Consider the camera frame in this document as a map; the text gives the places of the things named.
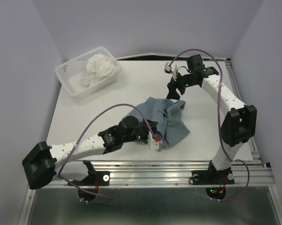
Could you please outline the light blue denim skirt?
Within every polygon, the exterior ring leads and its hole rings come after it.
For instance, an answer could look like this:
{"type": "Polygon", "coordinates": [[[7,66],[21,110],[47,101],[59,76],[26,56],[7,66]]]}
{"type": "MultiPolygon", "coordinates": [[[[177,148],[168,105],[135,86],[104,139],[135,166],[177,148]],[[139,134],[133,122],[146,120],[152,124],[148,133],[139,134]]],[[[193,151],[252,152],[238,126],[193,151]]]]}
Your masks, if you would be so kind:
{"type": "Polygon", "coordinates": [[[137,109],[131,110],[127,116],[134,116],[142,121],[142,113],[148,121],[157,122],[156,134],[162,139],[162,147],[167,149],[178,144],[190,133],[182,121],[185,104],[183,100],[174,102],[166,98],[149,97],[145,102],[137,105],[137,109]]]}

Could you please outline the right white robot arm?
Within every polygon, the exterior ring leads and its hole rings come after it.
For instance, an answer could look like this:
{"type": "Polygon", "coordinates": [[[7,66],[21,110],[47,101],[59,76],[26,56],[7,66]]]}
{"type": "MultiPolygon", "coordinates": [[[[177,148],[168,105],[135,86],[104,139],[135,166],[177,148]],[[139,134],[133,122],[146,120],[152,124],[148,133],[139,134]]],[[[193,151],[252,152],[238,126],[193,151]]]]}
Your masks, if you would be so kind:
{"type": "Polygon", "coordinates": [[[231,167],[234,157],[242,145],[255,135],[257,108],[246,105],[223,83],[221,68],[206,67],[201,55],[187,58],[185,75],[178,72],[177,67],[167,63],[164,71],[172,75],[167,84],[167,99],[179,100],[186,88],[199,86],[217,104],[217,113],[224,115],[218,120],[220,147],[211,161],[213,168],[207,170],[206,177],[212,183],[223,178],[223,171],[231,167]]]}

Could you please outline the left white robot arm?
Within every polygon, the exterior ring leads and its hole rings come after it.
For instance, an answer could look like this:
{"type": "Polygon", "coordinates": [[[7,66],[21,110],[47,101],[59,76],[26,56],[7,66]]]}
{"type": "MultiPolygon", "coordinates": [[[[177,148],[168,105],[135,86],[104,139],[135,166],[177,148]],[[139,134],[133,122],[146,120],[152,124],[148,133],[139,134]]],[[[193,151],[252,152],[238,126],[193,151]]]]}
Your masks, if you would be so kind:
{"type": "Polygon", "coordinates": [[[79,164],[80,159],[112,153],[129,142],[143,142],[149,149],[159,150],[161,142],[157,125],[156,121],[139,121],[134,116],[127,116],[118,125],[79,142],[55,145],[39,142],[22,160],[29,188],[40,189],[64,177],[85,185],[92,184],[95,173],[79,164]]]}

